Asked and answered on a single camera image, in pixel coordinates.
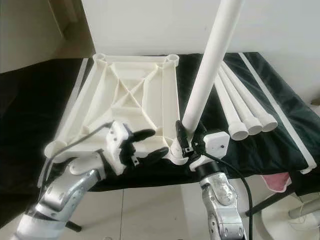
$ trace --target black cable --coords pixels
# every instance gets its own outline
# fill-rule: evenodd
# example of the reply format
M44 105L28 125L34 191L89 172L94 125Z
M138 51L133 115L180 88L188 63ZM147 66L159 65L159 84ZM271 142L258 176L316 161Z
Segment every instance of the black cable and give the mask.
M60 149L59 151L57 151L52 157L50 157L47 161L47 164L45 166L45 169L44 169L44 172L43 172L43 179L42 179L42 183L41 183L41 187L40 187L40 192L39 192L39 196L38 196L38 199L37 199L37 202L40 200L42 194L44 193L44 190L45 190L45 186L46 186L46 182L47 182L47 174L48 174L48 171L49 171L49 167L51 165L51 162L54 160L54 158L56 156L58 156L59 154L61 154L62 152L64 152L65 150L68 150L70 148L72 148L73 146L83 142L84 140L90 138L92 135L96 134L97 132L99 132L101 129L103 128L110 128L112 125L112 122L108 122L108 123L105 123L103 125L101 125L100 127L96 128L95 130L93 130L92 132L90 132L88 135L80 138L79 140L71 143L70 145L68 146L65 146L63 147L62 149Z
M248 194L248 198L249 198L249 240L253 240L253 214L252 214L252 208L253 208L253 204L252 204L252 195L251 195L251 191L250 191L250 187L245 179L245 177L241 174L241 172L239 172L234 166L232 166L230 163L224 161L224 160L221 160L217 157L214 157L204 151L201 151L200 152L201 155L204 155L206 156L207 158L210 158L218 163L221 163L221 164L224 164L226 165L227 167L229 167L230 169L232 169L233 171L236 172L236 174L238 174L238 176L240 177L240 179L242 180L244 186L245 186L245 189L246 189L246 192Z

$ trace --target white tube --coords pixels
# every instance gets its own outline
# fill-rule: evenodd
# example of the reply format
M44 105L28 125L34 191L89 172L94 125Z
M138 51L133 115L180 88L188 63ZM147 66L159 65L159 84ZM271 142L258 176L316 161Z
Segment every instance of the white tube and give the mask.
M269 132L275 129L278 126L277 120L271 114L267 113L225 62L222 62L221 66L251 112L260 120L262 131Z
M204 111L244 0L222 0L186 106L182 124L191 138Z
M228 131L230 137L236 141L245 139L246 137L248 137L248 130L246 128L246 125L241 122L219 75L216 76L214 85L216 92L218 93L226 121L229 125Z
M248 129L249 135L256 135L260 133L262 130L262 124L258 118L253 116L246 103L237 92L236 88L232 85L228 75L221 67L219 68L218 73L237 113L240 116L241 121Z

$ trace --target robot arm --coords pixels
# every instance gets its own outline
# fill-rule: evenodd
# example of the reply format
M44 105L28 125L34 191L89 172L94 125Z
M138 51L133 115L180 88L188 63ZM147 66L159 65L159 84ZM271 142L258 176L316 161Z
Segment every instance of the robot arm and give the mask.
M205 129L198 128L193 137L193 147L189 147L184 126L177 121L176 127L183 156L190 155L190 152L184 149L191 149L198 155L189 168L197 173L200 180L202 200L207 210L210 239L244 239L244 226L237 209L237 192L218 163L206 156L211 155L215 159L223 158L227 154L230 136L223 131L206 134Z
M150 129L131 132L126 125L113 122L106 136L107 146L72 160L22 216L11 240L59 239L85 193L109 174L120 175L129 165L136 166L132 143L154 133ZM161 148L147 157L161 159L167 153L168 148Z

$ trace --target pipe end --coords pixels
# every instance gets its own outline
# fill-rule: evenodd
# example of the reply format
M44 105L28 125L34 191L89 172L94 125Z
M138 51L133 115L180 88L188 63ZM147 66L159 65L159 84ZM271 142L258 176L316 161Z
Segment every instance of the pipe end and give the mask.
M243 122L234 122L228 128L231 139L241 141L248 137L248 130Z
M168 56L166 56L166 59L168 62L174 62L174 66L178 67L179 65L179 56L176 54L169 54Z
M262 124L258 118L252 116L243 120L249 135L256 135L262 131Z
M262 132L270 132L278 126L277 120L271 114L265 114L258 116L260 122L262 123Z

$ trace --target black tablecloth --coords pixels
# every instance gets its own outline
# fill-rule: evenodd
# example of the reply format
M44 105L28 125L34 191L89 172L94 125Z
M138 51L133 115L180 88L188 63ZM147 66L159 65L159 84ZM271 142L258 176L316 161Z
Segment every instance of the black tablecloth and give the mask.
M303 103L259 53L245 55L319 164L320 118ZM176 74L181 116L201 59L201 54L180 55ZM261 132L243 141L231 140L224 160L233 164L245 176L295 172L306 168L308 165L304 157L240 56L237 53L228 53L224 60L279 123L272 132ZM37 178L45 159L44 147L53 140L81 62L82 59L55 59L0 74L0 84L10 81L16 88L14 100L0 120L1 195L37 193ZM92 63L91 59L85 75ZM211 91L201 120L209 131L228 131L215 88ZM231 178L237 177L232 171L228 171L228 174ZM189 171L188 164L176 166L168 160L162 160L152 166L102 181L92 191L162 186L197 180L197 176Z

